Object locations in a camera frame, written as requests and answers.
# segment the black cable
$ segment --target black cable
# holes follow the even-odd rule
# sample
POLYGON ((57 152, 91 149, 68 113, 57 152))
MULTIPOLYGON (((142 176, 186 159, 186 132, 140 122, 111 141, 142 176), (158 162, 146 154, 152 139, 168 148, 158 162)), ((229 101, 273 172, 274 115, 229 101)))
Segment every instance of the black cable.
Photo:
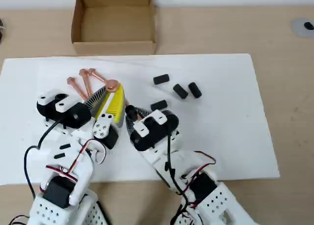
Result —
POLYGON ((173 184, 176 186, 176 188, 177 188, 178 191, 180 192, 180 195, 182 195, 182 196, 184 197, 184 199, 185 199, 185 205, 184 205, 183 209, 180 210, 180 207, 179 207, 179 209, 178 209, 178 211, 176 212, 175 216, 174 216, 174 217, 171 219, 171 221, 170 221, 170 225, 173 225, 173 224, 176 222, 178 216, 179 216, 180 214, 182 214, 182 213, 186 210, 186 208, 187 208, 189 202, 188 202, 188 198, 187 198, 185 192, 181 189, 181 187, 177 184, 177 182, 176 182, 176 180, 175 180, 175 173, 176 173, 176 170, 171 167, 170 144, 171 144, 171 133, 168 133, 167 160, 168 160, 168 168, 169 168, 170 177, 171 177, 171 179, 172 179, 172 181, 173 181, 173 184))
POLYGON ((28 173, 27 173, 27 154, 28 152, 33 149, 33 148, 36 148, 37 149, 37 146, 30 146, 29 148, 27 148, 27 150, 25 151, 25 154, 24 154, 24 173, 25 173, 25 177, 26 177, 26 180, 27 180, 27 183, 28 183, 28 186, 30 188, 30 191, 33 195, 33 199, 35 199, 35 191, 34 191, 34 188, 33 186, 31 185, 30 183, 30 180, 29 180, 29 177, 28 177, 28 173))
POLYGON ((22 222, 14 222, 14 223, 12 223, 12 225, 14 225, 14 224, 19 224, 19 225, 26 225, 25 223, 22 223, 22 222))
POLYGON ((38 145, 37 146, 30 146, 29 148, 27 148, 27 150, 25 151, 25 154, 24 154, 24 173, 25 173, 25 177, 26 177, 26 180, 27 180, 27 183, 28 183, 28 186, 30 188, 30 191, 32 193, 32 196, 33 196, 33 199, 35 199, 36 195, 35 195, 35 191, 34 191, 34 188, 33 186, 31 185, 31 182, 29 180, 29 176, 28 176, 28 172, 27 172, 27 155, 28 155, 28 152, 31 150, 31 149, 38 149, 40 150, 41 148, 41 144, 43 143, 45 137, 50 133, 51 130, 53 130, 54 127, 57 126, 57 124, 59 124, 63 119, 60 119, 56 122, 54 122, 47 130, 46 132, 44 132, 43 136, 41 136, 39 142, 38 142, 38 145))
POLYGON ((24 217, 24 218, 29 219, 29 216, 26 216, 26 215, 18 215, 18 216, 15 216, 15 217, 9 222, 9 225, 12 225, 13 222, 14 222, 14 220, 16 220, 16 219, 18 219, 18 218, 20 218, 20 217, 24 217))
POLYGON ((51 125, 47 130, 46 132, 44 132, 43 136, 41 136, 39 142, 38 142, 38 146, 37 148, 40 150, 41 148, 41 144, 43 143, 45 137, 50 133, 51 130, 53 130, 54 127, 57 126, 57 124, 59 124, 61 121, 63 120, 63 118, 61 118, 60 120, 56 121, 53 123, 53 125, 51 125))

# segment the wooden desk surface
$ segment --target wooden desk surface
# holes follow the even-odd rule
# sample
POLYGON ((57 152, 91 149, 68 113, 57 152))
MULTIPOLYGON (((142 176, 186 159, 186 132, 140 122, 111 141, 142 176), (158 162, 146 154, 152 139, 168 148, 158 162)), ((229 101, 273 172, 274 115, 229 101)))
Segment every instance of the wooden desk surface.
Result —
MULTIPOLYGON (((0 64, 9 57, 76 55, 70 42, 71 14, 0 11, 7 26, 0 64)), ((291 32, 290 22, 298 17, 313 20, 314 7, 164 8, 156 13, 158 54, 252 55, 281 178, 226 184, 265 225, 313 224, 314 39, 291 32)), ((115 225, 167 225, 179 205, 179 198, 161 182, 92 188, 115 225)), ((28 213, 31 193, 26 185, 1 186, 0 195, 4 224, 28 213)))

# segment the cardboard box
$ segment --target cardboard box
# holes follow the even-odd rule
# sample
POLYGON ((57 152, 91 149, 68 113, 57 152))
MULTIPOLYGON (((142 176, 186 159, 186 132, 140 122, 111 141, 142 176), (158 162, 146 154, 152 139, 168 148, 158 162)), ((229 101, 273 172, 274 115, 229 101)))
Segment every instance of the cardboard box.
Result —
POLYGON ((152 0, 77 0, 72 43, 79 55, 155 53, 152 0))

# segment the white sheet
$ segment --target white sheet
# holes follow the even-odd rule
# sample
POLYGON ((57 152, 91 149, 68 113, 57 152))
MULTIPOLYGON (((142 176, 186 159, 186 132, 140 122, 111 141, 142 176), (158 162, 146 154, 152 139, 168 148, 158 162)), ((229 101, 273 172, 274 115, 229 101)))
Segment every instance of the white sheet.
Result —
MULTIPOLYGON (((0 76, 0 184, 24 183, 23 155, 43 133, 36 111, 41 93, 59 88, 73 92, 66 78, 81 68, 96 68, 103 76, 119 80, 128 100, 149 109, 167 100, 178 115, 184 149, 203 150, 217 159, 219 179, 279 177, 278 165, 263 111, 253 63, 248 54, 114 56, 93 58, 33 58, 6 60, 0 76), (158 86, 153 77, 170 75, 158 86), (203 96, 180 99, 172 90, 179 83, 188 90, 196 82, 203 96)), ((102 83, 91 78, 93 90, 102 83)), ((44 145, 51 144, 49 138, 44 145)), ((32 182, 39 182, 44 161, 29 156, 32 182)), ((155 180, 158 176, 130 144, 124 126, 119 145, 105 163, 96 166, 93 181, 155 180)))

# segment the copper standoff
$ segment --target copper standoff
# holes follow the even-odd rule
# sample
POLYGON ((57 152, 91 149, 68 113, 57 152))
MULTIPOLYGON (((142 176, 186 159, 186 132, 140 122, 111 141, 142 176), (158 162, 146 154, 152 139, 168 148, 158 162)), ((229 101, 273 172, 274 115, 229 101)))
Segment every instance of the copper standoff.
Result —
POLYGON ((96 69, 94 68, 90 68, 88 70, 89 74, 96 77, 97 79, 99 79, 100 81, 102 81, 103 83, 107 84, 107 80, 101 75, 99 74, 96 69))
POLYGON ((88 99, 86 94, 81 90, 81 88, 78 86, 78 84, 76 84, 75 78, 73 78, 73 77, 67 78, 67 83, 75 89, 75 91, 82 97, 82 99, 84 101, 86 101, 88 99))
POLYGON ((80 69, 79 75, 84 80, 84 84, 85 84, 85 88, 87 90, 88 97, 92 96, 93 95, 93 91, 92 91, 92 87, 91 87, 90 81, 89 81, 89 71, 87 69, 80 69))

